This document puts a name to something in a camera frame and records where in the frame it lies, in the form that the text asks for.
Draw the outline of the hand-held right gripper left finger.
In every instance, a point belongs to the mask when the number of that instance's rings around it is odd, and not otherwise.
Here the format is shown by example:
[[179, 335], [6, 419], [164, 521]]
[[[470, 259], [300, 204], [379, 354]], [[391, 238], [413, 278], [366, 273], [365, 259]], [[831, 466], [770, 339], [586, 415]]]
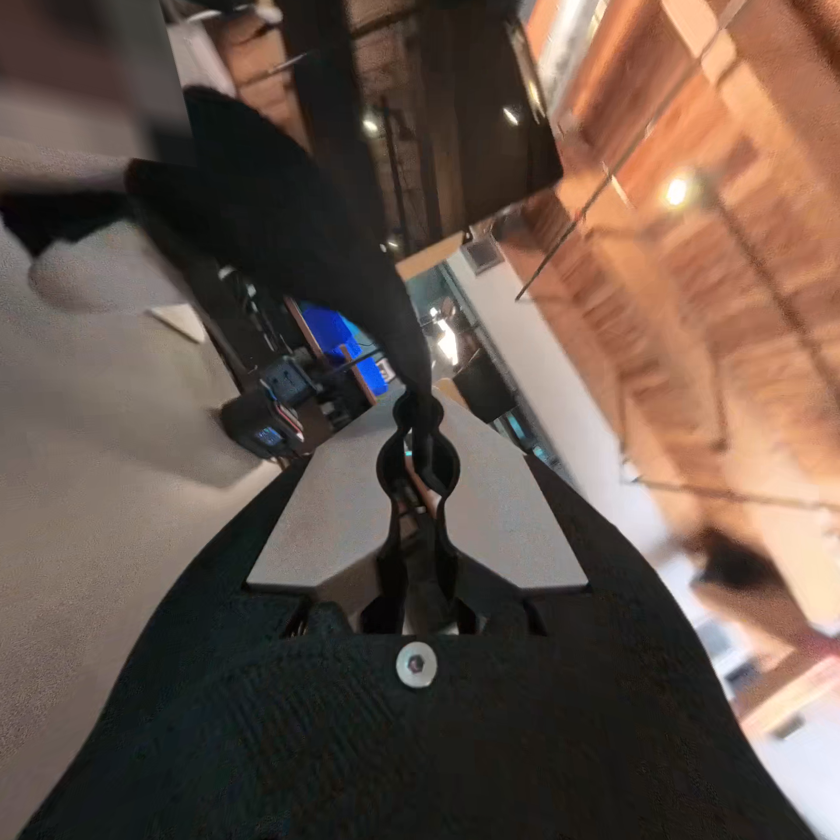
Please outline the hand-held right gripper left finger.
[[379, 462], [405, 393], [388, 392], [316, 449], [246, 578], [249, 590], [335, 602], [348, 614], [404, 594], [395, 508]]

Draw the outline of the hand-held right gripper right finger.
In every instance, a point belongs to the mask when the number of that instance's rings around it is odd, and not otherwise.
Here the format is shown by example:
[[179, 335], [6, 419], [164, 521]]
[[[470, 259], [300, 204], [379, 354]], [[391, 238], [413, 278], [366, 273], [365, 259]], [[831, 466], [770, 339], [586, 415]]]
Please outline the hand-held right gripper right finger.
[[478, 614], [530, 596], [579, 594], [588, 578], [525, 455], [468, 409], [433, 389], [439, 433], [457, 457], [454, 488], [438, 504], [455, 552], [455, 597]]

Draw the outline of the black white cloth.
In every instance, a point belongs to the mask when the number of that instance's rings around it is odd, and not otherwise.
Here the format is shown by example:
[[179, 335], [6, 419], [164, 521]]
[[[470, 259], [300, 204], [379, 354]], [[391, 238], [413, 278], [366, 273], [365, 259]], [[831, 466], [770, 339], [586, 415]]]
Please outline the black white cloth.
[[119, 185], [12, 182], [2, 188], [6, 230], [38, 259], [124, 220], [183, 276], [190, 258], [211, 259], [274, 298], [341, 314], [378, 343], [414, 396], [414, 468], [445, 496], [455, 461], [439, 434], [426, 338], [391, 258], [291, 136], [211, 87], [182, 93], [194, 164], [132, 159]]

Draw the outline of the black battery charger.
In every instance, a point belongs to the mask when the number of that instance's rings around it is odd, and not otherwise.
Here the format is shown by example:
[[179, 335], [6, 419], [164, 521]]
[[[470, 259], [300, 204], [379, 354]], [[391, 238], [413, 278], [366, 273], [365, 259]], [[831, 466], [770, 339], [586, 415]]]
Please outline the black battery charger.
[[317, 394], [299, 363], [284, 355], [257, 374], [255, 384], [219, 410], [227, 437], [260, 459], [296, 459], [307, 437], [298, 410]]

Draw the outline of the blue plastic bin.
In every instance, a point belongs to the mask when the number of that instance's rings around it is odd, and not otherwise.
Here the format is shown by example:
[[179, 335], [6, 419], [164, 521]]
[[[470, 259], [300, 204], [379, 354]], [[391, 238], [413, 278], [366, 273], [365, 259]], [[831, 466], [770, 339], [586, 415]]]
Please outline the blue plastic bin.
[[320, 350], [332, 366], [341, 367], [353, 361], [355, 364], [343, 373], [357, 376], [374, 398], [387, 393], [389, 385], [378, 366], [383, 353], [373, 339], [336, 311], [309, 302], [303, 302], [300, 311]]

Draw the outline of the wall vent grille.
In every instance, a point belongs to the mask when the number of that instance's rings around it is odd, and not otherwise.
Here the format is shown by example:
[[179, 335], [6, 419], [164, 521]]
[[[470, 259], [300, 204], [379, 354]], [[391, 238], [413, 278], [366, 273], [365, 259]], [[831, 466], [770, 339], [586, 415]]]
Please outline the wall vent grille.
[[462, 244], [460, 251], [476, 277], [495, 269], [506, 261], [492, 234], [469, 238]]

